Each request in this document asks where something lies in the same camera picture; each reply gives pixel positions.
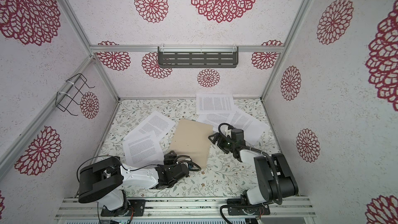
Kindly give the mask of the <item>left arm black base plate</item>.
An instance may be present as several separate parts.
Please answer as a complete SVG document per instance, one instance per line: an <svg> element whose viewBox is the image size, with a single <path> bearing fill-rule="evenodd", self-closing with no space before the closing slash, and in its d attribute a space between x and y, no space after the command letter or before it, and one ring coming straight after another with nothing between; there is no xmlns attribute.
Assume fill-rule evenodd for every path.
<svg viewBox="0 0 398 224"><path fill-rule="evenodd" d="M142 217L144 214L146 200L128 200L126 206L110 211L103 207L101 217Z"/></svg>

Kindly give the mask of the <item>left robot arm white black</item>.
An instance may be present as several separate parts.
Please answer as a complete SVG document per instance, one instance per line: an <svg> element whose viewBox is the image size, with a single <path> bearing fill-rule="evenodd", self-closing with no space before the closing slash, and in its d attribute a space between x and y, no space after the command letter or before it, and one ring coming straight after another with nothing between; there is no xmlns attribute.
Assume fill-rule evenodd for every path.
<svg viewBox="0 0 398 224"><path fill-rule="evenodd" d="M104 209L104 217L119 217L133 211L133 205L127 199L125 187L134 186L144 189L164 190L189 176L190 161L181 161L171 151L164 157L165 164L149 164L134 168L121 162L120 157L107 156L106 159L84 168L79 167L78 202L87 204L96 202Z"/></svg>

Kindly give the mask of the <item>beige file folder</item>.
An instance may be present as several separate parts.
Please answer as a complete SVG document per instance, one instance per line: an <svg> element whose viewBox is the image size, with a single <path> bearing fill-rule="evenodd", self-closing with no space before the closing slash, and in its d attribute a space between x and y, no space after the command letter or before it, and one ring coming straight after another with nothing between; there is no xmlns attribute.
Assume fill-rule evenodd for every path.
<svg viewBox="0 0 398 224"><path fill-rule="evenodd" d="M187 155L203 170L206 168L210 150L208 137L213 134L212 126L193 120L180 119L169 150L178 155Z"/></svg>

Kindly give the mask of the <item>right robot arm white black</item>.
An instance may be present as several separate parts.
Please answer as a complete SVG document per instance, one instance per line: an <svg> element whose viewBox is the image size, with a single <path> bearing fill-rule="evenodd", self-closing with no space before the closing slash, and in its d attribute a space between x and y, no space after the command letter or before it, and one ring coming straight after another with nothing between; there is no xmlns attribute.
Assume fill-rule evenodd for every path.
<svg viewBox="0 0 398 224"><path fill-rule="evenodd" d="M298 194L297 182L283 154L270 155L247 146L244 140L233 140L221 133L210 135L208 139L224 153L231 152L236 160L255 168L257 186L241 194L242 206L263 203L281 205L284 198Z"/></svg>

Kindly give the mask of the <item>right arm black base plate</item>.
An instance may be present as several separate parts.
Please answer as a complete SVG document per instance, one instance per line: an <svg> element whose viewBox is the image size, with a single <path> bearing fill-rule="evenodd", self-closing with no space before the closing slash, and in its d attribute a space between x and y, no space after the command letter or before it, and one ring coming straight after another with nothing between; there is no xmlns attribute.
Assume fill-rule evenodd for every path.
<svg viewBox="0 0 398 224"><path fill-rule="evenodd" d="M249 205L244 207L241 199L227 199L228 214L230 216L262 216L269 215L270 209L267 204Z"/></svg>

